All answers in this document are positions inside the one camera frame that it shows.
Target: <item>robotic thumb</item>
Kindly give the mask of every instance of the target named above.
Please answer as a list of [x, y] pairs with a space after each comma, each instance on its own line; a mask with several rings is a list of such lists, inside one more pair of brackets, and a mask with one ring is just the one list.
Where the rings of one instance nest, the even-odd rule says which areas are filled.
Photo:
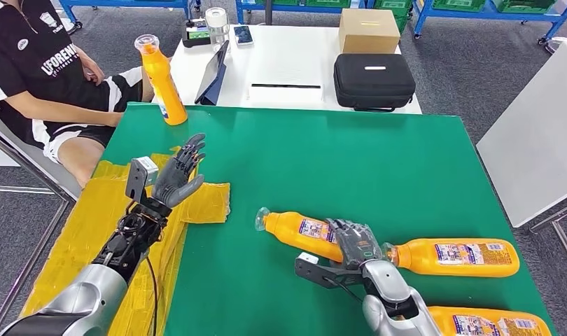
[[377, 331], [383, 319], [384, 306], [380, 299], [373, 295], [366, 295], [362, 302], [362, 312], [366, 322], [373, 331]]
[[203, 174], [199, 174], [189, 181], [187, 184], [183, 185], [179, 189], [175, 190], [172, 195], [166, 200], [166, 206], [170, 209], [179, 205], [187, 197], [191, 196], [197, 189], [203, 184], [205, 177]]

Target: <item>black and white shirt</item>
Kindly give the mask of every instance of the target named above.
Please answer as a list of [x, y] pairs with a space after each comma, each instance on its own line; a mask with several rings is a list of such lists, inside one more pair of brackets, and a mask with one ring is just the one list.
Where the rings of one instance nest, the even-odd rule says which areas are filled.
[[28, 91], [39, 99], [107, 111], [109, 86], [84, 78], [50, 0], [20, 0], [20, 6], [21, 12], [0, 2], [0, 118], [21, 140], [43, 148], [68, 124], [27, 119], [4, 99]]

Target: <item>black zipper case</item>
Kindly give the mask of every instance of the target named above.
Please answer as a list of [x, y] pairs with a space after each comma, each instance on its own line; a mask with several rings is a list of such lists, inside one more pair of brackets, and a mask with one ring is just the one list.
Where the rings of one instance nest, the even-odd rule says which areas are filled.
[[404, 107], [415, 93], [405, 58], [397, 54], [341, 54], [333, 81], [337, 103], [357, 111], [388, 111]]

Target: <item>orange bottle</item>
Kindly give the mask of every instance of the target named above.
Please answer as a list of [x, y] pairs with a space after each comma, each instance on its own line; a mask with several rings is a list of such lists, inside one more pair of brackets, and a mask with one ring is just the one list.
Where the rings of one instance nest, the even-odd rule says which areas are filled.
[[395, 266], [419, 274], [508, 277], [520, 266], [514, 246], [502, 239], [415, 239], [381, 247]]
[[329, 224], [322, 220], [309, 218], [298, 212], [274, 213], [267, 208], [261, 208], [255, 218], [255, 229], [266, 230], [287, 245], [338, 263], [343, 261], [335, 233], [329, 229]]
[[520, 311], [481, 308], [428, 307], [443, 335], [550, 336], [547, 324]]
[[187, 120], [187, 112], [170, 76], [170, 62], [160, 51], [158, 38], [151, 34], [135, 39], [135, 48], [141, 53], [143, 68], [153, 86], [164, 121], [171, 126]]

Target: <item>person's arm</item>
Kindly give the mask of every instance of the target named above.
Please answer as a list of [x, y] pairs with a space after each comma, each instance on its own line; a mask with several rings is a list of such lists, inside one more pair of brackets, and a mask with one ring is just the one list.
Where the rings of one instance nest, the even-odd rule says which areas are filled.
[[94, 111], [54, 101], [38, 99], [27, 87], [10, 60], [0, 53], [0, 101], [5, 101], [24, 117], [59, 123], [116, 126], [122, 113]]
[[83, 123], [116, 127], [123, 116], [119, 112], [101, 112], [69, 104], [35, 98], [28, 91], [7, 97], [5, 101], [24, 117], [58, 123]]

